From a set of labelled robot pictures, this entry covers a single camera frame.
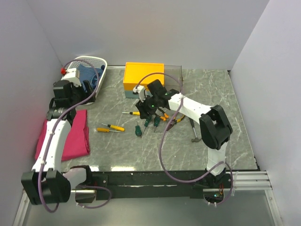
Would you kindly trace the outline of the orange black pliers small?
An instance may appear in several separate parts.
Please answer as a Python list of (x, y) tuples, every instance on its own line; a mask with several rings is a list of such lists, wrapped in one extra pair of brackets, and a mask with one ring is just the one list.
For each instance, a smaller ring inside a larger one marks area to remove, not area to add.
[(159, 115), (157, 112), (155, 112), (155, 116), (158, 116), (163, 121), (167, 121), (169, 119), (169, 115), (162, 108), (158, 107), (157, 110), (160, 111), (162, 115)]

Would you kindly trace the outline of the yellow screwdriver middle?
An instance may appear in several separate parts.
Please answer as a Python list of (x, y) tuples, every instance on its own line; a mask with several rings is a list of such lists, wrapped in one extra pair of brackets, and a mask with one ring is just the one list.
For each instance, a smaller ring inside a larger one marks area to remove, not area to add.
[(105, 123), (102, 123), (102, 125), (107, 126), (111, 129), (120, 131), (120, 132), (125, 132), (125, 129), (123, 127), (120, 127), (120, 126), (117, 126), (117, 125), (111, 125), (111, 124), (105, 124)]

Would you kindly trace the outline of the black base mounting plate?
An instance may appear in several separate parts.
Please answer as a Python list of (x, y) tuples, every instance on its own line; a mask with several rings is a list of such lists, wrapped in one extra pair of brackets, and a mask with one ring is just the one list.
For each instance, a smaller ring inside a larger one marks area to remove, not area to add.
[(171, 179), (163, 171), (108, 171), (92, 172), (92, 179), (73, 190), (91, 190), (97, 201), (107, 200), (110, 190), (112, 199), (122, 198), (169, 198), (189, 197), (202, 199), (206, 195), (231, 188), (230, 173), (224, 170), (220, 176), (208, 174), (196, 182), (180, 183)]

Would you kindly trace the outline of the clear plastic drawer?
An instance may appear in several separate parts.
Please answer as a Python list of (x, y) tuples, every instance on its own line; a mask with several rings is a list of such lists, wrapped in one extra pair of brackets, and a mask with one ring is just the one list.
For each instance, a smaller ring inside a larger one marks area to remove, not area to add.
[(167, 91), (175, 89), (181, 92), (183, 88), (182, 66), (164, 65), (164, 86)]

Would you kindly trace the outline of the aluminium rail frame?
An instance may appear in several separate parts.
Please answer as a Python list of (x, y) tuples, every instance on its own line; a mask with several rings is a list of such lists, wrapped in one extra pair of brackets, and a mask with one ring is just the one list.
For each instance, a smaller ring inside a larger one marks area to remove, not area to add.
[(97, 201), (91, 190), (73, 190), (51, 214), (23, 194), (15, 226), (281, 226), (273, 188), (265, 171), (230, 173), (231, 188), (202, 199), (122, 198)]

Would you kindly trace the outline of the white plastic basket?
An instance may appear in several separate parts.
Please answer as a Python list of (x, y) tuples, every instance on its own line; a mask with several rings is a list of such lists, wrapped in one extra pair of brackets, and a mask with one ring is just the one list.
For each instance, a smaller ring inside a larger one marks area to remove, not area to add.
[(95, 94), (92, 98), (90, 98), (87, 102), (85, 102), (83, 105), (91, 105), (92, 103), (95, 102), (98, 93), (100, 91), (100, 88), (103, 84), (104, 78), (106, 76), (106, 69), (107, 69), (107, 62), (103, 58), (100, 57), (95, 57), (95, 56), (78, 56), (75, 59), (73, 59), (70, 62), (67, 62), (64, 67), (65, 69), (70, 69), (70, 68), (77, 68), (80, 64), (86, 66), (86, 67), (91, 67), (94, 69), (96, 76), (97, 76), (97, 86), (94, 89)]

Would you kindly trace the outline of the orange grey drawer box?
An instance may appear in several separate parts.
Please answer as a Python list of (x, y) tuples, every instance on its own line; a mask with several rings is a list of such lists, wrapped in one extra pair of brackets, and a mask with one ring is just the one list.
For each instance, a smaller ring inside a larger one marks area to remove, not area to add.
[(139, 98), (133, 94), (133, 88), (146, 75), (150, 73), (164, 73), (163, 63), (126, 62), (123, 78), (125, 98)]

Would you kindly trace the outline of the yellow screwdriver upper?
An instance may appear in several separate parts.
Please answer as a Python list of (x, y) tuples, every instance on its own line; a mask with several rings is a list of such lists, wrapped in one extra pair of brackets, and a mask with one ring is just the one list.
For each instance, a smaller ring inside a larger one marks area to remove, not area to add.
[(129, 115), (139, 116), (140, 112), (123, 112), (123, 114), (129, 114)]

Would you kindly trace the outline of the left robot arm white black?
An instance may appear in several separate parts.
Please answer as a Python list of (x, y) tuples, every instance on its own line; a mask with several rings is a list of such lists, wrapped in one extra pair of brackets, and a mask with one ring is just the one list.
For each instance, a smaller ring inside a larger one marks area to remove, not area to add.
[(89, 166), (72, 167), (61, 172), (61, 158), (76, 117), (75, 104), (83, 100), (72, 82), (53, 84), (54, 97), (47, 112), (46, 134), (38, 158), (30, 172), (22, 174), (21, 183), (33, 205), (67, 202), (76, 186), (89, 189), (94, 182)]

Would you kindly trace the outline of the green screwdriver right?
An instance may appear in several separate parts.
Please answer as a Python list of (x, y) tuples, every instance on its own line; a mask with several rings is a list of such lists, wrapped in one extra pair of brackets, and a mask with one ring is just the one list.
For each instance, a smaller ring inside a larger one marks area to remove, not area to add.
[(159, 123), (160, 123), (160, 117), (159, 116), (155, 116), (154, 123), (153, 123), (154, 132), (156, 131), (156, 128), (158, 127)]

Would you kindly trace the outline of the blue cloth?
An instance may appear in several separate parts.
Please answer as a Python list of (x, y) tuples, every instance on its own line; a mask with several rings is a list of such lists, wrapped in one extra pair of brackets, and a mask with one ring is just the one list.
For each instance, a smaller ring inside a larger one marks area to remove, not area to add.
[(87, 93), (87, 89), (84, 85), (84, 81), (87, 80), (91, 86), (91, 88), (94, 90), (97, 86), (97, 76), (93, 68), (86, 67), (82, 64), (80, 64), (77, 69), (79, 70), (79, 80), (82, 84), (82, 87), (84, 91)]

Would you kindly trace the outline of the small black hammer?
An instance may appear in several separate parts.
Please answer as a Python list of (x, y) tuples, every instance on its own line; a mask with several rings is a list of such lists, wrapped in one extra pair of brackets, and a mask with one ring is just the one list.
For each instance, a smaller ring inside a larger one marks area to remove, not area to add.
[(193, 130), (194, 136), (195, 136), (194, 138), (191, 139), (191, 142), (195, 142), (195, 143), (200, 142), (201, 138), (198, 138), (198, 136), (197, 136), (196, 129), (195, 129), (195, 124), (194, 124), (193, 119), (189, 118), (189, 121), (190, 121), (190, 125), (192, 127), (192, 130)]

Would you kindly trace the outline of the yellow screwdriver lower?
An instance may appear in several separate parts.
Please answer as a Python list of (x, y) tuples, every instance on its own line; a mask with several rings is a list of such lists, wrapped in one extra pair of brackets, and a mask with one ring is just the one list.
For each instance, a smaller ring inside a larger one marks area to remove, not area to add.
[(119, 132), (119, 133), (121, 133), (121, 131), (111, 130), (111, 129), (106, 129), (106, 128), (97, 128), (96, 130), (98, 132)]

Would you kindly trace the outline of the orange black long-nose pliers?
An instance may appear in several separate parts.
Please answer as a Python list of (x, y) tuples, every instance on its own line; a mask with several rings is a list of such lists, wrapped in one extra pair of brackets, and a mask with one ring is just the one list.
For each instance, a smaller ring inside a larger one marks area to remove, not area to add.
[(185, 115), (182, 115), (179, 119), (172, 119), (170, 125), (167, 127), (167, 131), (169, 131), (174, 125), (180, 123), (185, 118)]

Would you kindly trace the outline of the pink folded cloth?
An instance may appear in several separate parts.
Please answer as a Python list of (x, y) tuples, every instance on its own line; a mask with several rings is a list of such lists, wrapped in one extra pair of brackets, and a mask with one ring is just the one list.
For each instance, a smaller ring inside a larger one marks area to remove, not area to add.
[(84, 157), (90, 154), (89, 127), (87, 126), (87, 110), (77, 110), (71, 130), (67, 136), (62, 161)]

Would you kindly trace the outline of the yellow screwdriver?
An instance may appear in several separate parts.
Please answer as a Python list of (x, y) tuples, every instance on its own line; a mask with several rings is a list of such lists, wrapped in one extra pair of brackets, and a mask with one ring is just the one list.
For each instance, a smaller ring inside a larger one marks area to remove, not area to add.
[(123, 112), (123, 114), (129, 114), (129, 115), (139, 116), (140, 112)]
[(117, 125), (111, 125), (111, 124), (105, 124), (105, 123), (102, 123), (102, 125), (107, 126), (111, 129), (120, 131), (120, 132), (125, 132), (125, 129), (123, 127), (120, 127), (120, 126), (117, 126)]
[(121, 131), (111, 130), (111, 129), (106, 129), (106, 128), (97, 128), (96, 130), (98, 132), (119, 132), (119, 133), (121, 133)]

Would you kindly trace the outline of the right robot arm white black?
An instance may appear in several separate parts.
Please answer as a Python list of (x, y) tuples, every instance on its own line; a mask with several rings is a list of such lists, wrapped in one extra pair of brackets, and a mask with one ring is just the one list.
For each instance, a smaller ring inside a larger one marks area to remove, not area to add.
[(212, 188), (221, 184), (226, 174), (226, 147), (233, 132), (224, 109), (220, 105), (196, 102), (175, 89), (167, 90), (159, 80), (151, 82), (147, 88), (136, 85), (133, 93), (139, 96), (135, 106), (141, 119), (149, 118), (159, 108), (166, 108), (200, 125), (201, 140), (207, 146), (207, 166), (205, 174), (191, 182), (205, 179)]

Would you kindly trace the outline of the green screwdriver short left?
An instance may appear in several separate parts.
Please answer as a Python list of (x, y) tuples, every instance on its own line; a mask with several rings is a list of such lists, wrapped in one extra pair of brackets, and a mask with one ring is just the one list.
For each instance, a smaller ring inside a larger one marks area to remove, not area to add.
[(139, 125), (139, 123), (137, 122), (137, 125), (135, 126), (135, 135), (137, 137), (141, 137), (142, 136), (142, 130), (141, 127)]

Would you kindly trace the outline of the green screwdriver long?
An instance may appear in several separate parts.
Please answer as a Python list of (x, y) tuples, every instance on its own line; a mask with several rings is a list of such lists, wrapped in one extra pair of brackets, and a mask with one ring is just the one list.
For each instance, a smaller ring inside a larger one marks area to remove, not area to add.
[(150, 121), (151, 121), (151, 116), (145, 120), (145, 123), (144, 123), (144, 129), (143, 129), (143, 132), (142, 132), (142, 135), (141, 135), (141, 136), (144, 135), (144, 132), (145, 132), (146, 128), (148, 127)]

